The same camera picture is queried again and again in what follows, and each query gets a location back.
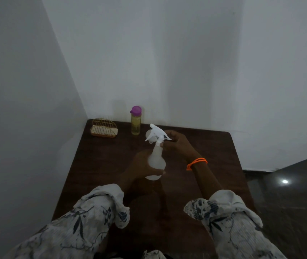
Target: floral sleeve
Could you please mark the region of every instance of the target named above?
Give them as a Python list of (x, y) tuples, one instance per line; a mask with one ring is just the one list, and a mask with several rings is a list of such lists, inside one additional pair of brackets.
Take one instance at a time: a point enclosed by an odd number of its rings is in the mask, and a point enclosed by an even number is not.
[(286, 258), (260, 231), (260, 217), (230, 190), (219, 190), (209, 200), (190, 201), (184, 211), (202, 221), (219, 258)]
[(95, 188), (4, 258), (93, 258), (111, 224), (124, 228), (130, 220), (123, 196), (117, 184)]

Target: orange bracelet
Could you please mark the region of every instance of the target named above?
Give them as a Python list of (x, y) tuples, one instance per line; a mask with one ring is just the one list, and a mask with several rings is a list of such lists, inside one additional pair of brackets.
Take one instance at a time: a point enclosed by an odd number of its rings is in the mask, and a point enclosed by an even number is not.
[(207, 163), (207, 160), (205, 158), (197, 158), (195, 159), (193, 162), (191, 162), (190, 164), (187, 165), (187, 171), (192, 171), (191, 169), (191, 165), (192, 164), (196, 164), (196, 163), (199, 163), (199, 162), (206, 162)]

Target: table top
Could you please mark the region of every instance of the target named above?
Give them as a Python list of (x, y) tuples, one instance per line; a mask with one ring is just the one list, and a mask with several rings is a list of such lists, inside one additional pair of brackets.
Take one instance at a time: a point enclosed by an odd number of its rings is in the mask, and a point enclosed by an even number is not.
[[(149, 125), (141, 125), (141, 133), (131, 134), (131, 124), (115, 122), (115, 138), (92, 136), (92, 120), (88, 120), (77, 152), (56, 206), (53, 219), (67, 213), (81, 196), (99, 185), (111, 183), (123, 172), (134, 155), (153, 149), (145, 142)], [(228, 132), (159, 126), (185, 134), (195, 149), (208, 161), (211, 171), (225, 189), (239, 195), (248, 208), (255, 211), (253, 199), (242, 172), (233, 140)], [(160, 180), (138, 180), (125, 196), (130, 207), (130, 222), (124, 229), (114, 225), (109, 231), (107, 251), (139, 251), (159, 249), (162, 252), (214, 251), (208, 232), (199, 221), (190, 218), (183, 208), (190, 200), (201, 197), (193, 172), (177, 153), (163, 152), (166, 174)]]

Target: spray bottle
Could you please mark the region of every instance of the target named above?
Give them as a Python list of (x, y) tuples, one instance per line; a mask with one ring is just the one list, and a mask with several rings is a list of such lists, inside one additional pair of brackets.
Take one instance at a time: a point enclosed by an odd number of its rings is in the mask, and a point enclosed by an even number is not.
[[(146, 132), (146, 140), (149, 143), (156, 142), (155, 147), (153, 148), (152, 154), (148, 158), (148, 163), (152, 168), (164, 170), (166, 167), (166, 161), (162, 158), (163, 148), (160, 144), (164, 140), (171, 140), (168, 135), (159, 127), (154, 124), (150, 124), (152, 130)], [(161, 175), (149, 175), (146, 177), (149, 180), (155, 181), (161, 178)]]

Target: gold wire holder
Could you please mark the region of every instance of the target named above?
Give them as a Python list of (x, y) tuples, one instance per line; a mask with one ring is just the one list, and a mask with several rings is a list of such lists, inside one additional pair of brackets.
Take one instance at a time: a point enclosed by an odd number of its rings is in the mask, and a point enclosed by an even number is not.
[(92, 127), (90, 128), (91, 135), (114, 138), (118, 134), (116, 124), (104, 118), (96, 118), (92, 120)]

